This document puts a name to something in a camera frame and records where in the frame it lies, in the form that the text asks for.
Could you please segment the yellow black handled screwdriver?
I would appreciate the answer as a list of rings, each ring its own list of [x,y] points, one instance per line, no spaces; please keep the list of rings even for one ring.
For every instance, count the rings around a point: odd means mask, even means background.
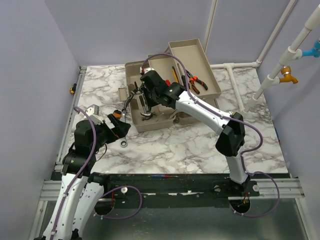
[[[178,67],[179,73],[181,75],[181,81],[183,83],[183,86],[185,88],[188,88],[189,90],[191,90],[191,86],[190,86],[189,83],[186,82],[186,75],[185,75],[185,73],[184,73],[184,71],[183,71],[183,69],[182,69],[182,67],[181,67],[181,65],[179,63],[177,63],[177,67]]]

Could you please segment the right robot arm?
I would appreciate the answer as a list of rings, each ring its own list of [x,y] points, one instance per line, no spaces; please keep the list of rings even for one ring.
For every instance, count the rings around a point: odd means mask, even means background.
[[[186,113],[207,125],[217,135],[215,147],[225,156],[230,191],[241,196],[248,190],[247,180],[240,151],[245,143],[245,126],[240,113],[231,115],[197,98],[183,85],[173,82],[168,85],[155,70],[149,70],[140,77],[142,91],[150,107],[162,105]]]

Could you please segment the yellow black claw hammer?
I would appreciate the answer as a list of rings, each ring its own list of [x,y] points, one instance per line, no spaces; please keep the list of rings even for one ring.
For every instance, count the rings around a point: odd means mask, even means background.
[[[141,103],[141,106],[142,106],[142,109],[143,109],[143,114],[149,114],[149,113],[152,113],[150,110],[149,110],[149,107],[144,99],[144,97],[142,95],[139,96],[139,100],[140,100],[140,103]]]

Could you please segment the small black-handled ball hammer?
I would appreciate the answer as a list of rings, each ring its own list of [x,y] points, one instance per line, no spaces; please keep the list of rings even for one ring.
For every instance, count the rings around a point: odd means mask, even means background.
[[[152,117],[154,117],[156,114],[152,112],[152,113],[141,113],[140,115],[141,115],[142,121],[147,121],[147,120],[150,120]]]

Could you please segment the orange black needle-nose pliers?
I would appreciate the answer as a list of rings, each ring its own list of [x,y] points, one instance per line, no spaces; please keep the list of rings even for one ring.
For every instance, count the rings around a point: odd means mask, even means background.
[[[197,76],[192,75],[188,70],[186,70],[186,73],[187,73],[187,76],[189,77],[189,83],[191,84],[191,88],[197,95],[200,94],[200,91],[196,87],[196,83],[198,85],[201,85],[205,91],[209,89],[207,84],[202,80],[200,80]]]

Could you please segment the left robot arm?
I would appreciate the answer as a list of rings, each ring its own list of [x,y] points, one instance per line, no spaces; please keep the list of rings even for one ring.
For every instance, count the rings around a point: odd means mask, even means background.
[[[113,114],[107,116],[112,128],[93,113],[86,117],[76,124],[74,147],[62,161],[59,195],[40,240],[80,240],[98,199],[110,194],[108,177],[92,172],[96,153],[104,145],[124,138],[131,126]]]

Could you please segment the black handled pruning shears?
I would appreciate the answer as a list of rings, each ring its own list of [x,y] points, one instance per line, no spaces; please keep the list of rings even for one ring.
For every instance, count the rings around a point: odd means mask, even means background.
[[[137,82],[134,82],[134,89],[129,93],[129,97],[125,100],[123,109],[126,110],[131,100],[134,98],[135,95],[141,94],[142,90],[140,87],[138,87]]]

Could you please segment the yellow utility knife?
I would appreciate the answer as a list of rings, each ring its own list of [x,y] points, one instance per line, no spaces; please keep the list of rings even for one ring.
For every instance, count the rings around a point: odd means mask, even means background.
[[[172,68],[172,73],[173,73],[173,76],[174,76],[174,80],[175,80],[176,83],[179,84],[180,82],[179,82],[179,79],[178,79],[178,75],[177,75],[176,69],[175,69],[174,66],[172,66],[171,68]]]

